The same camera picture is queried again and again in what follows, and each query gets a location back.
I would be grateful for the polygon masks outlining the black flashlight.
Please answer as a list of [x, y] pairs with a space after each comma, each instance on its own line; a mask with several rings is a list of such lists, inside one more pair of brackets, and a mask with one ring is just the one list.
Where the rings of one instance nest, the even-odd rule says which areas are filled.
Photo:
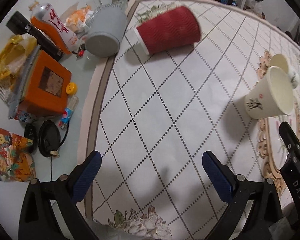
[[43, 35], [29, 20], [19, 11], [16, 11], [7, 21], [6, 27], [15, 35], [29, 34], [37, 39], [41, 49], [49, 54], [53, 59], [59, 61], [63, 52], [54, 45], [45, 35]]

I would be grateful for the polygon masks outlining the white cup with bamboo print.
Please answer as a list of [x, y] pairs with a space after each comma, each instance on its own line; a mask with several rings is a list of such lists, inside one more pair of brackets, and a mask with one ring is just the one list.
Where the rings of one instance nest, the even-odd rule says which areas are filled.
[[288, 58], [282, 54], [275, 54], [269, 61], [269, 66], [280, 67], [288, 76], [293, 89], [298, 87], [300, 79], [296, 69], [289, 63]]

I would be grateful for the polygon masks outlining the colourful floral paper bag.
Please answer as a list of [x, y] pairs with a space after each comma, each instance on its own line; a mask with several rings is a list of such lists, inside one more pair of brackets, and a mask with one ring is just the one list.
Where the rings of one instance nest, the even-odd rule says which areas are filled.
[[33, 141], [0, 128], [0, 181], [30, 181], [36, 176], [29, 153]]

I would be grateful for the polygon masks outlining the floral patterned table mat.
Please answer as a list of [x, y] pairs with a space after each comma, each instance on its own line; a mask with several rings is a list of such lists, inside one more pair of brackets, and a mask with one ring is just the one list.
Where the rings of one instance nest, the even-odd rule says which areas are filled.
[[[177, 6], [193, 12], [202, 38], [147, 55], [136, 26]], [[281, 205], [290, 203], [278, 128], [289, 122], [300, 140], [300, 83], [291, 116], [253, 120], [243, 98], [275, 54], [300, 77], [300, 47], [267, 21], [208, 0], [131, 0], [128, 18], [118, 54], [96, 66], [82, 114], [78, 159], [102, 155], [86, 217], [146, 237], [204, 239], [226, 208], [202, 167], [205, 151], [249, 180], [273, 178]]]

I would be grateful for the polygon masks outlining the red ripple paper cup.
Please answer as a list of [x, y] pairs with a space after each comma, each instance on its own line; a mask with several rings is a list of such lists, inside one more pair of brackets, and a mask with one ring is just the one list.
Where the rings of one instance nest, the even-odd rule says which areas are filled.
[[142, 23], [136, 27], [135, 33], [147, 55], [193, 45], [202, 37], [196, 16], [185, 6], [176, 7]]

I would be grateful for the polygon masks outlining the yellow plastic bag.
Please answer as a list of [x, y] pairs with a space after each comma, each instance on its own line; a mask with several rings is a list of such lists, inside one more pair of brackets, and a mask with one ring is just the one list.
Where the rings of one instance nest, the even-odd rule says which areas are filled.
[[37, 39], [30, 34], [12, 36], [0, 52], [0, 98], [10, 103], [17, 78], [29, 55], [37, 46]]

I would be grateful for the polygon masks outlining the white cup with calligraphy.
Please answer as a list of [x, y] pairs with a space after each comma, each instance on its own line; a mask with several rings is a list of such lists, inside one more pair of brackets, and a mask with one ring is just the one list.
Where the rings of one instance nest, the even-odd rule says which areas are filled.
[[292, 84], [277, 66], [268, 68], [265, 76], [245, 96], [244, 106], [253, 119], [290, 115], [294, 109]]

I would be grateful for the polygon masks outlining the orange gift box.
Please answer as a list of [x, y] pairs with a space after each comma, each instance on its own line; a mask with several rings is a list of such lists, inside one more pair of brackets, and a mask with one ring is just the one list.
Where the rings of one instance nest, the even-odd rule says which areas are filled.
[[66, 86], [71, 72], [45, 51], [38, 51], [18, 109], [37, 117], [58, 116], [68, 103]]

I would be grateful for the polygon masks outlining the yellow cap small bottle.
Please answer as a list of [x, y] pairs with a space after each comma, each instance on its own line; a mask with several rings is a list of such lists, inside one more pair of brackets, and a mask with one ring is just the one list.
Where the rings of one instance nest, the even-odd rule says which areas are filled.
[[66, 86], [66, 94], [68, 96], [68, 103], [64, 109], [64, 112], [63, 112], [62, 117], [58, 124], [60, 129], [67, 128], [68, 123], [71, 119], [71, 116], [79, 103], [79, 98], [76, 96], [77, 89], [78, 89], [78, 87], [74, 82], [71, 82]]

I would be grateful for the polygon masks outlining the orange labelled drink bottle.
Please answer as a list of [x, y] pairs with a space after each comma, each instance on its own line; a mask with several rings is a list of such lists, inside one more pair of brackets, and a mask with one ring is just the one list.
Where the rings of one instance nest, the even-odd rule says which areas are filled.
[[50, 3], [34, 1], [29, 5], [29, 11], [30, 22], [45, 33], [63, 53], [69, 55], [77, 50], [77, 35], [65, 26]]

